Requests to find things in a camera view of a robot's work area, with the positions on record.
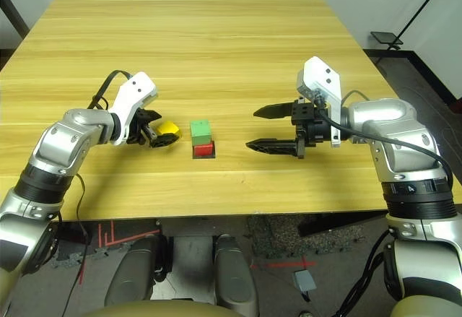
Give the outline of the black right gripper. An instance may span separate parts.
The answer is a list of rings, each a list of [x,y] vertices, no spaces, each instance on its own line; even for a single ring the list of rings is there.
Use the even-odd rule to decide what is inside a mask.
[[[291,103],[265,105],[253,115],[259,118],[277,119],[291,116],[295,127],[295,140],[255,139],[247,142],[247,148],[268,155],[290,155],[298,158],[305,156],[306,147],[315,147],[317,143],[331,140],[331,126],[324,120],[325,109],[318,109],[312,103],[301,99]]]

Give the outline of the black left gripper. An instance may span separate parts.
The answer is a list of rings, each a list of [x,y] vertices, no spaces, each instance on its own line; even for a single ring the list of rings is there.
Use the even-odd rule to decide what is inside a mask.
[[[145,110],[138,108],[131,119],[129,125],[127,144],[144,145],[151,139],[148,130],[148,124],[151,121],[156,121],[162,116],[155,110]],[[149,145],[151,148],[166,147],[179,140],[179,136],[174,133],[160,134],[154,139],[151,139]]]

